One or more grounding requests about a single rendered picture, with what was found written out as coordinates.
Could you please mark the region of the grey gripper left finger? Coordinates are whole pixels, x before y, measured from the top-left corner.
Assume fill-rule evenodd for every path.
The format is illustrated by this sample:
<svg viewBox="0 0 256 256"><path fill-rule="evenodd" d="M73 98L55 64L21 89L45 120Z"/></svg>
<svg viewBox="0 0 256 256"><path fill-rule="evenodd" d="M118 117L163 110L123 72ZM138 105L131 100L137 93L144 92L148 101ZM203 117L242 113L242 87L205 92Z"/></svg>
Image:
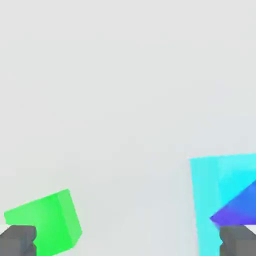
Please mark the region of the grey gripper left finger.
<svg viewBox="0 0 256 256"><path fill-rule="evenodd" d="M0 256L37 256L33 225L4 225L0 228Z"/></svg>

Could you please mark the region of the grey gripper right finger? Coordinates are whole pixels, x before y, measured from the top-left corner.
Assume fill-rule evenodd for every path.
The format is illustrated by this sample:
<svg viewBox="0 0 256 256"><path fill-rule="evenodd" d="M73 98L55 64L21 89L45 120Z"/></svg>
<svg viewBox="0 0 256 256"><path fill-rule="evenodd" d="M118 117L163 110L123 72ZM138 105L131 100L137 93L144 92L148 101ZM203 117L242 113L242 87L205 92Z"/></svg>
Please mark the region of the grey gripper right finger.
<svg viewBox="0 0 256 256"><path fill-rule="evenodd" d="M256 234L246 226L221 226L219 237L219 256L256 256Z"/></svg>

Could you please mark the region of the small green cube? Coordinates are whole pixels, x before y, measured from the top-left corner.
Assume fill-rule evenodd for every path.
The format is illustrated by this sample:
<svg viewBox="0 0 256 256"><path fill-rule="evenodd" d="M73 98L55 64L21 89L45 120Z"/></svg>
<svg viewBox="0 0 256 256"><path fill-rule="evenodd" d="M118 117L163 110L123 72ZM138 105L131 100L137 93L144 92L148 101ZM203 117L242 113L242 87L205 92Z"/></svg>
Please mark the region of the small green cube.
<svg viewBox="0 0 256 256"><path fill-rule="evenodd" d="M82 235L69 189L7 210L4 218L8 225L36 228L36 256L54 256L68 251Z"/></svg>

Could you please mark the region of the small blue cube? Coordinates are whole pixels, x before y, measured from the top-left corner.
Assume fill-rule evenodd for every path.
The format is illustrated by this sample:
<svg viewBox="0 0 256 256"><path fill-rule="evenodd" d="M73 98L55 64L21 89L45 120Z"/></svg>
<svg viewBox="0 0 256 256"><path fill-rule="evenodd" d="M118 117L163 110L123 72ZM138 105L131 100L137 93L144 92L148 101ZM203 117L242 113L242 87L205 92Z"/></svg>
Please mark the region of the small blue cube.
<svg viewBox="0 0 256 256"><path fill-rule="evenodd" d="M214 213L217 226L256 225L256 180Z"/></svg>

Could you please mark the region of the large cyan box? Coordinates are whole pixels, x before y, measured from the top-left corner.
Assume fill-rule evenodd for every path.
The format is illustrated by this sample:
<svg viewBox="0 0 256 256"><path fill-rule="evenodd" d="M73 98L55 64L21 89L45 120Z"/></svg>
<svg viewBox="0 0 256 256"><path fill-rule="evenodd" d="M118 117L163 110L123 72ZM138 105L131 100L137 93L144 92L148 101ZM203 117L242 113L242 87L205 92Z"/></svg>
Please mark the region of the large cyan box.
<svg viewBox="0 0 256 256"><path fill-rule="evenodd" d="M210 217L256 181L256 153L189 160L199 256L220 256L219 228Z"/></svg>

